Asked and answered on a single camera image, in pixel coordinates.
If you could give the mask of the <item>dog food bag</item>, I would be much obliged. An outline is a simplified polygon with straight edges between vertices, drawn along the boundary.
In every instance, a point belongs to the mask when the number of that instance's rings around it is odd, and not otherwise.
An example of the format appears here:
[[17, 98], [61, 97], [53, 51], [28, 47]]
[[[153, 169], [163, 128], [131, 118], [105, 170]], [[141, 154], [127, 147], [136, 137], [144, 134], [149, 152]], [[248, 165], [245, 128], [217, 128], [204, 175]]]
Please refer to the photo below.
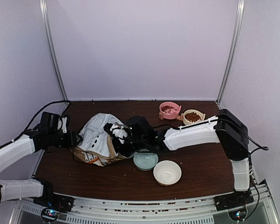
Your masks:
[[135, 152], [131, 152], [130, 156], [124, 156], [115, 151], [111, 136], [104, 130], [107, 123], [111, 124], [111, 128], [124, 126], [112, 114], [98, 113], [93, 116], [79, 133], [83, 141], [78, 146], [70, 148], [74, 160], [105, 167], [120, 160], [130, 159], [135, 155]]

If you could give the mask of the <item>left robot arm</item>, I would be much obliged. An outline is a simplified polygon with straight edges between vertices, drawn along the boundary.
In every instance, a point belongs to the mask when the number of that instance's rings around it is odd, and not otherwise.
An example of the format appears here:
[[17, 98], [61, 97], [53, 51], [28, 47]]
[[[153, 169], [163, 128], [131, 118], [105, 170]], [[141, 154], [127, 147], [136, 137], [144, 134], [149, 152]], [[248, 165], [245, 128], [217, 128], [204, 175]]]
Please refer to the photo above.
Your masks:
[[[40, 123], [34, 129], [26, 128], [14, 140], [0, 147], [0, 173], [40, 150], [76, 147], [83, 138], [77, 132], [68, 130], [68, 123], [68, 116], [43, 112]], [[45, 180], [0, 180], [0, 203], [32, 197], [47, 207], [54, 207], [58, 202], [52, 183]]]

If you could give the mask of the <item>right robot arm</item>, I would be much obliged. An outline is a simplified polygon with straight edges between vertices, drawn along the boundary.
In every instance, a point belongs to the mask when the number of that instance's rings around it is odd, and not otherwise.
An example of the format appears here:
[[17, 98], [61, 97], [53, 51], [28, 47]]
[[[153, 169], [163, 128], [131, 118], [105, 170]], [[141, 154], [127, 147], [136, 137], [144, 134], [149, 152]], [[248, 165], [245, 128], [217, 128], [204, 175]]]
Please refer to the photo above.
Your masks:
[[249, 184], [248, 129], [227, 109], [205, 121], [180, 127], [160, 125], [157, 131], [145, 117], [134, 116], [126, 125], [111, 126], [114, 148], [125, 156], [146, 149], [151, 153], [175, 151], [183, 147], [219, 143], [231, 161], [234, 189], [230, 202], [240, 206], [247, 198]]

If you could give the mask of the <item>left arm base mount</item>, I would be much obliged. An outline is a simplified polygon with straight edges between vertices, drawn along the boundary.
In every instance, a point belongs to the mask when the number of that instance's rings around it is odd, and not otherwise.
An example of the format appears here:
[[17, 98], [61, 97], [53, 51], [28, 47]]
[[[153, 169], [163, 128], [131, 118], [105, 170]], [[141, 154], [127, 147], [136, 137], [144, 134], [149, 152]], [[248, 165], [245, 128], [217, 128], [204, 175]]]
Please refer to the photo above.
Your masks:
[[54, 193], [53, 184], [46, 180], [37, 178], [43, 186], [43, 193], [40, 197], [33, 197], [33, 203], [43, 206], [41, 219], [51, 224], [55, 222], [62, 213], [71, 212], [74, 198]]

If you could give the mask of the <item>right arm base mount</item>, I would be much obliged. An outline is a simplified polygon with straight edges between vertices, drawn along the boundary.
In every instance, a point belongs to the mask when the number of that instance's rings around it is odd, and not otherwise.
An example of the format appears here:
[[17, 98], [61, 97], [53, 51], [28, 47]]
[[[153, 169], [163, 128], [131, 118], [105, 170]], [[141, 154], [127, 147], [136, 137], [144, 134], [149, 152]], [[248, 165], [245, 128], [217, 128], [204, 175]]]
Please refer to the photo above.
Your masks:
[[216, 196], [213, 199], [216, 210], [227, 210], [229, 218], [235, 222], [242, 222], [248, 217], [247, 204], [254, 202], [250, 190], [234, 191], [229, 194]]

